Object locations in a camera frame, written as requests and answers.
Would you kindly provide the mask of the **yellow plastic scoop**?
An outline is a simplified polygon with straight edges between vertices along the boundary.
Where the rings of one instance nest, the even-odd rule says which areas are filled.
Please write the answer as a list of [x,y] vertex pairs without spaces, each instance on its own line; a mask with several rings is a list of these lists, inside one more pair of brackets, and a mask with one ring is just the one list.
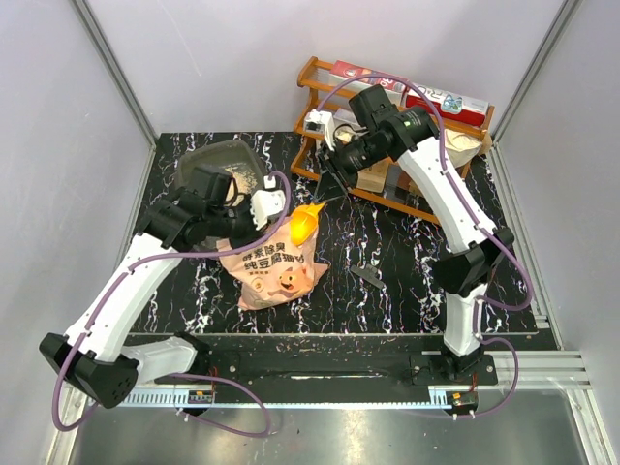
[[291,242],[295,246],[300,246],[315,232],[325,205],[324,202],[303,204],[293,211],[289,224]]

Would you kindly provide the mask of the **pink cat litter bag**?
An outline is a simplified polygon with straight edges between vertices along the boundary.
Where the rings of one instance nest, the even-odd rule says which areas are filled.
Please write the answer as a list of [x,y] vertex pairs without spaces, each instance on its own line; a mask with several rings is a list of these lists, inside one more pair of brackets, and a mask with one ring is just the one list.
[[262,310],[308,295],[328,270],[315,261],[318,234],[302,244],[292,242],[290,222],[259,247],[220,259],[222,267],[240,282],[238,306]]

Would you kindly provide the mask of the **black bag clip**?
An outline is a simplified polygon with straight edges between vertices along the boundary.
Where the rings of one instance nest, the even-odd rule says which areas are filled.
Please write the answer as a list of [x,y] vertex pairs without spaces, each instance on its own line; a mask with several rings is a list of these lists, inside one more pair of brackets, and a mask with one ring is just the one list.
[[377,289],[383,289],[385,287],[385,283],[380,279],[380,270],[372,264],[365,264],[364,266],[351,265],[350,271],[355,276]]

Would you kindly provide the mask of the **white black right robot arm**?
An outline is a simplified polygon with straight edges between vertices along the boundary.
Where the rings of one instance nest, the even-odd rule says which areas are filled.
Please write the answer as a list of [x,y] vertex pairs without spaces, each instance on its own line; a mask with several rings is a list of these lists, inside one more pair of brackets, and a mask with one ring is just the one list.
[[304,129],[324,138],[317,152],[315,197],[328,202],[347,195],[362,170],[384,159],[391,159],[414,181],[449,247],[432,266],[434,280],[445,292],[447,314],[441,356],[431,369],[461,384],[483,356],[476,305],[514,236],[510,229],[498,228],[473,199],[448,157],[436,120],[425,108],[399,109],[380,85],[359,92],[349,105],[362,132],[348,143],[337,139],[331,112],[315,108],[304,117]]

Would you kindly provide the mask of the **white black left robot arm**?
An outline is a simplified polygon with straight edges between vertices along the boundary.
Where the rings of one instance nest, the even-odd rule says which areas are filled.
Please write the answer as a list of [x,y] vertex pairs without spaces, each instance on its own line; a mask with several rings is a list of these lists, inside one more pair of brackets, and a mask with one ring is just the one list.
[[135,385],[178,373],[189,383],[206,378],[208,357],[189,335],[134,348],[124,342],[149,298],[208,237],[245,245],[266,220],[257,194],[230,199],[234,183],[226,170],[195,168],[187,185],[155,203],[142,216],[126,257],[95,302],[64,333],[47,334],[40,351],[61,382],[109,409]]

